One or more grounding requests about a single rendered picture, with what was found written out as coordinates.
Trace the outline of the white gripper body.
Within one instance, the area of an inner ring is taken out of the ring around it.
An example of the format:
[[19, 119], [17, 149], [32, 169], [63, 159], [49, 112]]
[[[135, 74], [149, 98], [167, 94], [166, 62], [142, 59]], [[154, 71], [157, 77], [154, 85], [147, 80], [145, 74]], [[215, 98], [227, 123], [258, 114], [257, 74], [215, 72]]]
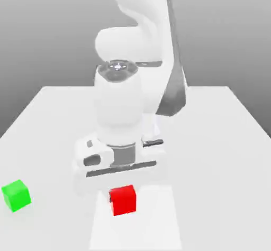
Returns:
[[124, 170], [84, 171], [73, 160], [74, 189], [80, 195], [108, 192], [114, 188], [133, 185], [136, 189], [150, 184], [161, 184], [167, 179], [168, 163], [165, 159], [151, 161], [151, 166], [136, 166]]

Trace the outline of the small red cube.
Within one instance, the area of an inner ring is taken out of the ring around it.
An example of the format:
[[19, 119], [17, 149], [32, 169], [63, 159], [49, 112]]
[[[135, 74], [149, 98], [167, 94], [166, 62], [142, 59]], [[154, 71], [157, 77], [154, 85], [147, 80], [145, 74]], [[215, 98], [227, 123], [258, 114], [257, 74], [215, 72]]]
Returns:
[[109, 191], [113, 216], [119, 216], [136, 211], [137, 194], [133, 185], [111, 189]]

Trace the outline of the small green cube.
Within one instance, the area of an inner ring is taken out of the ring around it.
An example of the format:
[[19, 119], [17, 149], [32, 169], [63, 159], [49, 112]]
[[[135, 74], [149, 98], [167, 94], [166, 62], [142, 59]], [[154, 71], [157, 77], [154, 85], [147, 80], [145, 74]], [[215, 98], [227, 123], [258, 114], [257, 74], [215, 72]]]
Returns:
[[31, 203], [29, 190], [22, 180], [1, 187], [1, 191], [11, 212], [16, 212]]

